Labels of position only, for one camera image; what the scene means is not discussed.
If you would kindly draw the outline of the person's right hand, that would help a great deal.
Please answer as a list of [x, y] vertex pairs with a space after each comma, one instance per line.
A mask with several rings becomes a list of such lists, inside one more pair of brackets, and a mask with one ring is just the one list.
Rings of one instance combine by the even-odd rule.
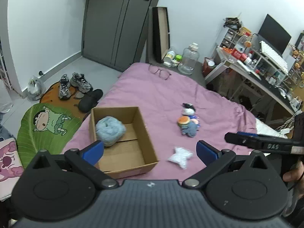
[[283, 216], [286, 218], [291, 216], [299, 200], [303, 198], [303, 163], [298, 161], [294, 169], [291, 169], [283, 175], [283, 180], [286, 183], [290, 183], [292, 185], [291, 187], [293, 187], [289, 190], [289, 203], [283, 212]]

